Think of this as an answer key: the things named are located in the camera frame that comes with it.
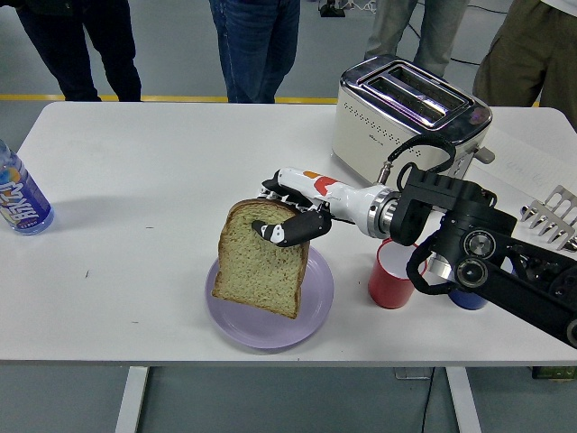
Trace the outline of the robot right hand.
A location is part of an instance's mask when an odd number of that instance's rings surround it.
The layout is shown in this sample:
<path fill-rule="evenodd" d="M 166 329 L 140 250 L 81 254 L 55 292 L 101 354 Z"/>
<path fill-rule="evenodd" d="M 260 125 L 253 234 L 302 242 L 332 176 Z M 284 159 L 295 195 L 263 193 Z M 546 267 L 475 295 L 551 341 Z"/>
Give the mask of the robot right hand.
<path fill-rule="evenodd" d="M 356 189 L 309 170 L 284 168 L 262 182 L 261 198 L 285 204 L 297 213 L 281 223 L 252 222 L 252 229 L 278 247 L 303 244 L 328 233 L 335 220 L 354 224 L 369 237 L 386 239 L 379 212 L 390 190 L 372 186 Z"/>

